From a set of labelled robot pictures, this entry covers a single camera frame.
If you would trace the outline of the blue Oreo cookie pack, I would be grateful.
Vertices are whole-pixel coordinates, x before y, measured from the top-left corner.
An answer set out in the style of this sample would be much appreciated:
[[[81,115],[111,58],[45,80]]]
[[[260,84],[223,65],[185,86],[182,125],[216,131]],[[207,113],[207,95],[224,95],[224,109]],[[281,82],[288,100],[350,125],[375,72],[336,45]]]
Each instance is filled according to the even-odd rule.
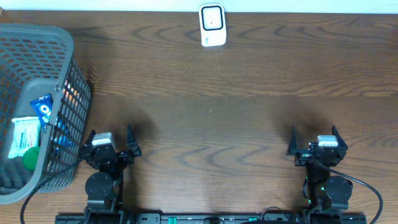
[[[51,94],[41,96],[36,100],[30,102],[31,107],[34,109],[44,132],[47,132],[46,125],[49,123],[52,113],[53,99]]]

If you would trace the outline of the grey plastic mesh basket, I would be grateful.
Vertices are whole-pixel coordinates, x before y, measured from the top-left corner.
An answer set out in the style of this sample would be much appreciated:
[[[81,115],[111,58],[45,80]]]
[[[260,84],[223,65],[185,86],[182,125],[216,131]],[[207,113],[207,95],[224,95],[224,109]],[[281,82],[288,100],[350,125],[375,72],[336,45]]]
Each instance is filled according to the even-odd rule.
[[[74,171],[63,170],[78,159],[90,110],[91,90],[76,60],[74,42],[64,29],[31,24],[1,24],[1,203],[28,196],[37,185],[54,179],[41,192],[63,190]],[[48,123],[40,129],[34,170],[22,156],[9,157],[14,118],[36,115],[31,101],[50,95]]]

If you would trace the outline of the green lid white jar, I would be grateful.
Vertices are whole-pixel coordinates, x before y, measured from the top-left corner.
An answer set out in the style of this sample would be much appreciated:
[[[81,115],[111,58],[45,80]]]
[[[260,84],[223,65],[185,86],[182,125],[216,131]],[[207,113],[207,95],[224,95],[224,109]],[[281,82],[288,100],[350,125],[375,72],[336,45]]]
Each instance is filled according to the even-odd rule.
[[[24,153],[22,157],[22,163],[26,169],[35,171],[39,153],[40,153],[39,146],[32,147]]]

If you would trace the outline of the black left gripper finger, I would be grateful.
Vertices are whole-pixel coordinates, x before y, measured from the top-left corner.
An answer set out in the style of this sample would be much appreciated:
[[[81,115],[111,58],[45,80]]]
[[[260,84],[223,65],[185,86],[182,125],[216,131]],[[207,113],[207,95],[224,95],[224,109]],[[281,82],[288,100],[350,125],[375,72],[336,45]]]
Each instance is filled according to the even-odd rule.
[[[92,141],[93,141],[95,134],[96,134],[96,131],[94,129],[92,129],[87,140],[82,145],[81,150],[86,150],[87,148],[90,148],[92,146]]]
[[[132,153],[133,157],[141,157],[142,156],[141,147],[139,146],[137,140],[134,137],[134,133],[132,131],[132,126],[130,124],[128,124],[128,126],[127,126],[126,144],[129,148],[129,151]]]

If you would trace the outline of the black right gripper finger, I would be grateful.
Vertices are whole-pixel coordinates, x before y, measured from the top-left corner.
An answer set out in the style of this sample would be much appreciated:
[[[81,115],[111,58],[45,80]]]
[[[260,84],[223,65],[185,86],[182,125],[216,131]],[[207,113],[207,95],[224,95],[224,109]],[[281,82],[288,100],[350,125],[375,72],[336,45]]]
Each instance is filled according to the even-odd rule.
[[[298,145],[297,145],[297,133],[296,129],[293,126],[292,127],[292,135],[291,135],[291,140],[289,142],[288,148],[287,148],[287,156],[294,156],[298,153]]]
[[[348,146],[343,140],[343,138],[340,136],[336,126],[332,126],[332,135],[334,135],[337,139],[338,142],[338,154],[340,156],[345,156],[346,152],[348,150]]]

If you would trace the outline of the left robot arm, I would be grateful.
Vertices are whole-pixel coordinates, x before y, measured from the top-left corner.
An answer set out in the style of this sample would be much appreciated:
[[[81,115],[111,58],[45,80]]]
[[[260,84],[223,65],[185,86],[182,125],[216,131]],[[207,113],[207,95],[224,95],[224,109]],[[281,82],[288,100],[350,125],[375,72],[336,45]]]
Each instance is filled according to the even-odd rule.
[[[79,156],[96,170],[88,177],[85,192],[88,196],[84,223],[135,223],[132,212],[123,210],[124,170],[142,156],[132,126],[127,126],[127,150],[116,152],[111,133],[97,134],[92,130]]]

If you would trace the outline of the white mint tissue pack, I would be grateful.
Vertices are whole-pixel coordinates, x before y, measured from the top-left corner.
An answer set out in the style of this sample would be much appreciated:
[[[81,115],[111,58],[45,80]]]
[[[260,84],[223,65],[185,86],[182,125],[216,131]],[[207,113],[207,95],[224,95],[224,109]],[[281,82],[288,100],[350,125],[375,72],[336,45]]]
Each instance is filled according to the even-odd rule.
[[[9,159],[23,156],[30,148],[39,145],[41,123],[36,116],[13,118],[13,141],[8,154]]]

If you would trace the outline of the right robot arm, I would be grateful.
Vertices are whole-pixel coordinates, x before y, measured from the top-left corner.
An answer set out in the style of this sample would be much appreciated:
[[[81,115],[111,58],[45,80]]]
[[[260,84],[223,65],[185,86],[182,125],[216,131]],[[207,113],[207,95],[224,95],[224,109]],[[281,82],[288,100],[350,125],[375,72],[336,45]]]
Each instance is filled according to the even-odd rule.
[[[331,135],[319,135],[306,149],[299,148],[296,130],[292,129],[287,155],[295,157],[296,166],[306,169],[303,195],[309,199],[309,208],[302,212],[303,222],[341,221],[340,215],[348,209],[353,184],[340,175],[331,175],[330,168],[343,160],[347,150],[348,146],[335,126]]]

